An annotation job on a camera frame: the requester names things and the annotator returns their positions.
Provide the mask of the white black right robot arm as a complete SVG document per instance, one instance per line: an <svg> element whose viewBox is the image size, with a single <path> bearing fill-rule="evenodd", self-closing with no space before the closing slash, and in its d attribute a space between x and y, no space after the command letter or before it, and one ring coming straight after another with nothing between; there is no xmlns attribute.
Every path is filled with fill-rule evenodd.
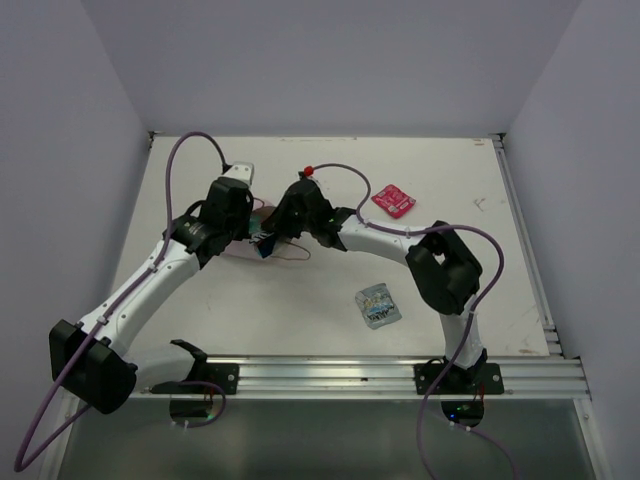
<svg viewBox="0 0 640 480"><path fill-rule="evenodd" d="M357 210L332 206L314 181L301 179L286 190L262 228L282 239L308 233L326 248L407 267L421 299L440 316L446 347L442 381L461 393L480 382L487 354L474 306L482 267L448 224L437 222L421 234L368 226Z"/></svg>

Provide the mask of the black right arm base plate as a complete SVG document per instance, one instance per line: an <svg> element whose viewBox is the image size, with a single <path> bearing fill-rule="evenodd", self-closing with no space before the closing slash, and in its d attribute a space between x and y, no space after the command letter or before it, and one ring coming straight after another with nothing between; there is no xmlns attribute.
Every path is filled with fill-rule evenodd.
<svg viewBox="0 0 640 480"><path fill-rule="evenodd" d="M413 365L414 384L418 395L425 395L434 385L432 395L502 395L505 393L502 373L497 363L480 360L470 369L452 366L440 381L436 381L447 362L431 359Z"/></svg>

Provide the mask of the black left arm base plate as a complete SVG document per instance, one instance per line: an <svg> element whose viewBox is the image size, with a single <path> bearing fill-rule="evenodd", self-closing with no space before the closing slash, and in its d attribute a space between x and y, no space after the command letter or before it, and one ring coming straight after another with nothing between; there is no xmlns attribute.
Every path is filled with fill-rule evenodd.
<svg viewBox="0 0 640 480"><path fill-rule="evenodd" d="M235 395L239 383L239 365L235 363L202 363L194 366L185 380L172 386L177 394L214 395L216 390L211 384L218 386L226 395Z"/></svg>

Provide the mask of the blue Burts chips bag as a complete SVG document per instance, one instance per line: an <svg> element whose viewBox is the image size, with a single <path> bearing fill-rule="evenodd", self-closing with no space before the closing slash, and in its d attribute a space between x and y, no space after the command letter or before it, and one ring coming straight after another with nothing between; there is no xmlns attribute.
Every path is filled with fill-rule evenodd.
<svg viewBox="0 0 640 480"><path fill-rule="evenodd" d="M254 246L254 249L256 250L257 254L262 259L265 259L270 257L273 254L276 243L277 243L276 237L268 236L264 238L258 238L252 243L252 245Z"/></svg>

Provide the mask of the lilac paper bag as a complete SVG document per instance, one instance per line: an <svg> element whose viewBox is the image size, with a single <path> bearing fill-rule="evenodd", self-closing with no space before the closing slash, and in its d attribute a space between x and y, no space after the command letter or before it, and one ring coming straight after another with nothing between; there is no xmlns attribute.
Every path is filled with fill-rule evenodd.
<svg viewBox="0 0 640 480"><path fill-rule="evenodd" d="M259 214L267 219L275 210L275 206L269 202L260 198L255 198L253 203L252 213L257 211ZM233 241L223 252L224 255L234 258L248 259L248 260L283 260L283 261L308 261L311 259L311 252L302 245L292 242L290 239L279 239L274 248L273 254L265 259L262 259L254 249L254 246L249 241L249 237L240 241Z"/></svg>

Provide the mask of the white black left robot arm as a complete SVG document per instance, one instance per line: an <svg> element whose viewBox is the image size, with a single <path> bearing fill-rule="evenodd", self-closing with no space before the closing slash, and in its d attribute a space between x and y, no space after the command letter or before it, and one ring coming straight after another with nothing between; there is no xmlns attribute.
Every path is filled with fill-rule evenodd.
<svg viewBox="0 0 640 480"><path fill-rule="evenodd" d="M52 377L103 414L133 392L138 366L126 361L133 340L159 307L213 257L248 233L253 169L234 165L214 180L198 215L172 221L145 263L101 306L49 333Z"/></svg>

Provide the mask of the green red candy packet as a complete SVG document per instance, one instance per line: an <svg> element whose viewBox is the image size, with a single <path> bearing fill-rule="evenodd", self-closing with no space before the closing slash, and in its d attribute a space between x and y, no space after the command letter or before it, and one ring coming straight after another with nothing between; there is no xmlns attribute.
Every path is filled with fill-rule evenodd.
<svg viewBox="0 0 640 480"><path fill-rule="evenodd" d="M250 216L248 233L249 241L253 244L260 243L272 235L271 232L263 228L262 222L264 219L265 217L257 211L254 211Z"/></svg>

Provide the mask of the pink snack packet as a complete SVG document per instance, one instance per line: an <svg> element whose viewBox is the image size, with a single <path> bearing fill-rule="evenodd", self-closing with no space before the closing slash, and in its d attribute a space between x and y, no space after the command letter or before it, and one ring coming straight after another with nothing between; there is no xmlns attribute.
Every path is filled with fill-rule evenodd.
<svg viewBox="0 0 640 480"><path fill-rule="evenodd" d="M372 195L371 201L393 219L403 217L416 204L413 197L394 184L389 184Z"/></svg>

